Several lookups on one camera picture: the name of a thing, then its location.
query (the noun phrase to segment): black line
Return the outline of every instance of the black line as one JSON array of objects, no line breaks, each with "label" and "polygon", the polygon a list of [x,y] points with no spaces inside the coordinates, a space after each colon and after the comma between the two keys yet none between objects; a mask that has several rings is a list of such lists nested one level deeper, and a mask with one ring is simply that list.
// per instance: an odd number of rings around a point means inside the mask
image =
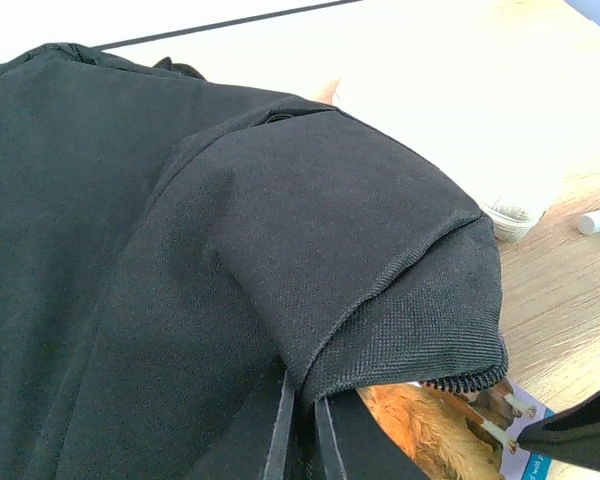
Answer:
[{"label": "black line", "polygon": [[269,20],[271,18],[284,17],[286,15],[294,15],[296,13],[310,12],[313,10],[320,10],[323,8],[337,7],[339,5],[346,5],[348,3],[357,3],[357,2],[361,2],[361,1],[362,0],[337,0],[334,2],[321,3],[318,5],[309,5],[307,7],[298,7],[298,8],[292,8],[289,10],[280,10],[278,12],[263,13],[261,15],[253,15],[251,17],[237,18],[235,20],[227,20],[224,22],[210,23],[209,25],[201,25],[199,27],[185,28],[183,30],[175,30],[173,32],[158,33],[156,35],[149,35],[146,37],[132,38],[130,40],[121,40],[119,42],[105,43],[103,45],[98,45],[97,47],[93,47],[93,48],[95,48],[96,50],[111,50],[112,48],[128,47],[131,45],[138,45],[140,43],[154,42],[156,40],[164,40],[166,38],[179,37],[181,35],[190,35],[192,33],[207,32],[209,30],[215,30],[217,28],[234,27],[236,25],[243,25],[245,23],[259,22],[261,20]]}]

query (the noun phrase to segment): glue stick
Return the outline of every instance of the glue stick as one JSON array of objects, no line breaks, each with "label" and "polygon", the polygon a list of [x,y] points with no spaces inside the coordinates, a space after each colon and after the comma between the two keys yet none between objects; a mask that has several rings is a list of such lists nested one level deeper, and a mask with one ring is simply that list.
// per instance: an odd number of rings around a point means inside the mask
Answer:
[{"label": "glue stick", "polygon": [[585,235],[600,232],[600,210],[581,215],[576,222],[576,226]]}]

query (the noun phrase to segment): black plastic object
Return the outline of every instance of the black plastic object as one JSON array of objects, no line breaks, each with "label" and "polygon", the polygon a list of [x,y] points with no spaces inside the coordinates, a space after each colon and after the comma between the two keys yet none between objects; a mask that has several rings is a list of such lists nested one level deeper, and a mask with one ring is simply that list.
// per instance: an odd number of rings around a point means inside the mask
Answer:
[{"label": "black plastic object", "polygon": [[527,426],[525,450],[600,471],[600,391],[581,404]]},{"label": "black plastic object", "polygon": [[315,405],[314,480],[427,480],[380,429],[355,391]]},{"label": "black plastic object", "polygon": [[260,377],[225,434],[186,480],[283,480],[297,458],[290,442],[294,390],[282,362]]}]

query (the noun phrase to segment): orange fur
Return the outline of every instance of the orange fur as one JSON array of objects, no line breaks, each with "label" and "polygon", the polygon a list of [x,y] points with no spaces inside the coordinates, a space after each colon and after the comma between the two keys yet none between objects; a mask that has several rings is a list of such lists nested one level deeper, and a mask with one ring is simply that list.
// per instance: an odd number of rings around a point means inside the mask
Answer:
[{"label": "orange fur", "polygon": [[358,389],[389,438],[433,480],[504,480],[462,415],[409,384]]}]

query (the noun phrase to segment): black cloth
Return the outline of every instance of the black cloth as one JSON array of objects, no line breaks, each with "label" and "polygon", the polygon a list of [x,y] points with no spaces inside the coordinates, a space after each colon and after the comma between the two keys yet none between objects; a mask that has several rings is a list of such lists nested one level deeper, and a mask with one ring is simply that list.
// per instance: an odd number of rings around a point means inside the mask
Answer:
[{"label": "black cloth", "polygon": [[182,478],[277,356],[305,409],[502,368],[500,302],[488,217],[333,107],[73,44],[0,68],[0,479]]}]

